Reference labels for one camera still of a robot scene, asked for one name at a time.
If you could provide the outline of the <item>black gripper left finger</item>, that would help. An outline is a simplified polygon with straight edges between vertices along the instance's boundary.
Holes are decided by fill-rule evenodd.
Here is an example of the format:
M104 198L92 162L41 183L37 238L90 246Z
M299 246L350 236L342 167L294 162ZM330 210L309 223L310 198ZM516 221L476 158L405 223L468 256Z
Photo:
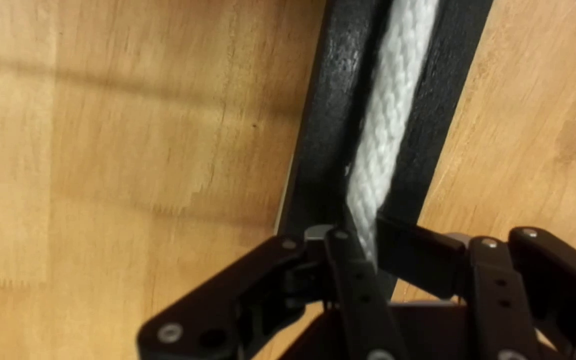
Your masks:
M408 360L376 262L339 225L274 236L152 315L140 360L251 360L320 302L349 360Z

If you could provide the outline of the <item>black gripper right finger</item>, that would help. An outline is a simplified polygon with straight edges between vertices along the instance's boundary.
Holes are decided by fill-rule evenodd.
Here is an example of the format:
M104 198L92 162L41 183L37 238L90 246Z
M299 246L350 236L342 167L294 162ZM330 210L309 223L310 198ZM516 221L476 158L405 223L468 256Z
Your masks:
M438 298L465 298L479 360L576 360L576 248L545 228L465 243L383 216L378 266Z

